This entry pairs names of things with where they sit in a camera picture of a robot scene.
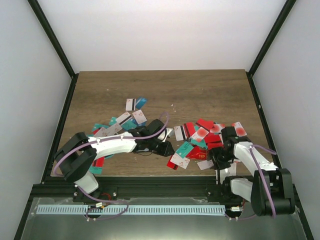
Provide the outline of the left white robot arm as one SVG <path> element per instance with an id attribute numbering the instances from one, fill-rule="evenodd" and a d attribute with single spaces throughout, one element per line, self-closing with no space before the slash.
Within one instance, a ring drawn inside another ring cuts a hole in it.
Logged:
<path id="1" fill-rule="evenodd" d="M 167 138 L 173 134 L 174 129 L 167 128 L 159 119 L 111 136 L 88 137 L 78 132 L 55 153 L 53 172 L 59 169 L 66 182 L 74 183 L 89 201 L 97 202 L 102 189 L 89 171 L 94 161 L 122 153 L 151 152 L 162 157 L 172 156 L 175 150 Z"/>

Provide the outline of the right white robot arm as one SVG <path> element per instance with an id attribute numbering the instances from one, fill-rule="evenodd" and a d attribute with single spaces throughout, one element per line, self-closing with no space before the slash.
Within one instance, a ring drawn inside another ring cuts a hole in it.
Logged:
<path id="1" fill-rule="evenodd" d="M 290 215 L 296 203 L 291 173 L 268 161 L 247 136 L 237 133 L 235 127 L 221 130 L 222 146 L 209 150 L 212 168 L 217 172 L 231 167 L 238 160 L 252 175 L 252 180 L 241 176 L 227 176 L 222 185 L 223 198 L 229 202 L 241 197 L 250 202 L 257 216 Z"/>

